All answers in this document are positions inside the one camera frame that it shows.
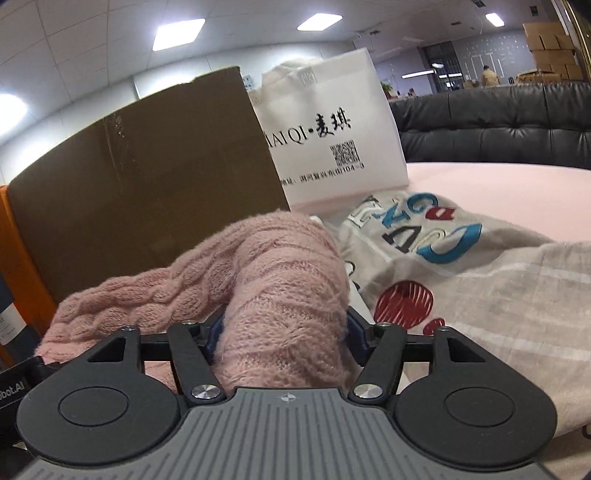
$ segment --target ceiling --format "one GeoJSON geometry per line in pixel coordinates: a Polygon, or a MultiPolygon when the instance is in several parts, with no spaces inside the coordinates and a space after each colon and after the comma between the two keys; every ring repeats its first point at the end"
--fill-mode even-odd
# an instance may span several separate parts
{"type": "MultiPolygon", "coordinates": [[[[477,34],[476,15],[489,11],[517,27],[531,19],[529,4],[549,1],[485,0],[490,8],[478,9],[470,0],[6,0],[0,7],[0,92],[20,97],[37,121],[90,92],[186,57],[343,40],[356,40],[374,57],[388,56],[477,34]],[[297,31],[317,12],[343,20],[323,32],[297,31]],[[194,43],[151,51],[159,25],[192,18],[206,18],[194,43]],[[457,20],[461,26],[449,27],[457,20]],[[369,35],[375,28],[381,33],[369,35]]],[[[484,24],[485,32],[492,30],[484,24]]]]}
{"type": "Polygon", "coordinates": [[[486,7],[478,8],[471,0],[442,0],[428,8],[410,11],[406,15],[390,16],[375,29],[379,34],[363,35],[355,41],[357,48],[366,47],[374,61],[395,56],[412,46],[426,46],[479,34],[522,28],[532,21],[558,21],[550,0],[484,0],[486,7]],[[533,18],[530,6],[538,7],[533,18]],[[505,22],[494,27],[485,15],[497,13],[505,22]]]}

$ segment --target ceiling light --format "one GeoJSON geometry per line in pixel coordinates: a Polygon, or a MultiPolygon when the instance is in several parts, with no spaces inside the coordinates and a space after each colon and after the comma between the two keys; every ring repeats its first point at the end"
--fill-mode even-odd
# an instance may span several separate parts
{"type": "Polygon", "coordinates": [[[204,18],[198,18],[197,20],[185,20],[158,27],[152,50],[164,50],[165,48],[193,43],[204,23],[204,18]]]}
{"type": "Polygon", "coordinates": [[[300,31],[321,31],[342,19],[343,17],[341,15],[316,14],[302,23],[297,29],[300,31]]]}
{"type": "Polygon", "coordinates": [[[0,135],[19,123],[26,113],[27,106],[20,98],[9,93],[0,94],[0,135]]]}
{"type": "Polygon", "coordinates": [[[425,70],[424,72],[417,72],[417,73],[409,73],[408,75],[403,75],[403,79],[410,79],[413,77],[420,77],[421,75],[429,75],[430,73],[435,73],[435,70],[425,70]]]}
{"type": "Polygon", "coordinates": [[[497,14],[486,14],[486,19],[496,27],[504,27],[505,22],[497,14]]]}

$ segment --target qr code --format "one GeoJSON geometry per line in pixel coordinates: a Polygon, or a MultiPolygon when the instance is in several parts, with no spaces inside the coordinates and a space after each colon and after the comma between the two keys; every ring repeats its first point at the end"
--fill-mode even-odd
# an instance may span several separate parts
{"type": "Polygon", "coordinates": [[[357,153],[357,148],[355,148],[355,142],[353,140],[331,145],[330,149],[336,160],[337,167],[359,163],[359,154],[357,153]]]}

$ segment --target pink knit sweater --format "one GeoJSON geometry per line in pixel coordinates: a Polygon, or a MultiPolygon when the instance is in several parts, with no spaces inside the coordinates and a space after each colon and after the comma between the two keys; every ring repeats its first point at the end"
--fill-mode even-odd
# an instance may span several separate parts
{"type": "MultiPolygon", "coordinates": [[[[324,228],[277,212],[234,223],[170,267],[111,278],[65,299],[37,349],[64,362],[123,325],[144,334],[228,304],[213,371],[237,386],[343,386],[348,279],[324,228]]],[[[146,373],[175,388],[167,362],[146,373]]]]}

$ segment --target wall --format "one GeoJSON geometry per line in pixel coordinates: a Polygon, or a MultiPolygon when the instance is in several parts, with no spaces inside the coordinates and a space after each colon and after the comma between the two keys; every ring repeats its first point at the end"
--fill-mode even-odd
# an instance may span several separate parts
{"type": "Polygon", "coordinates": [[[198,75],[238,65],[255,86],[261,74],[295,57],[326,59],[354,50],[352,42],[282,44],[243,48],[183,60],[142,72],[133,79],[89,95],[59,110],[0,145],[0,183],[9,183],[20,172],[74,133],[125,105],[198,75]]]}
{"type": "Polygon", "coordinates": [[[433,93],[431,83],[426,75],[410,79],[402,78],[402,75],[407,73],[427,70],[418,48],[404,50],[399,55],[376,63],[375,70],[381,81],[389,83],[395,91],[399,90],[402,94],[408,93],[410,88],[414,88],[418,96],[433,93]]]}
{"type": "Polygon", "coordinates": [[[488,65],[496,72],[501,84],[509,77],[535,68],[534,59],[525,42],[522,29],[490,35],[468,37],[453,42],[464,76],[479,80],[482,67],[488,65]]]}

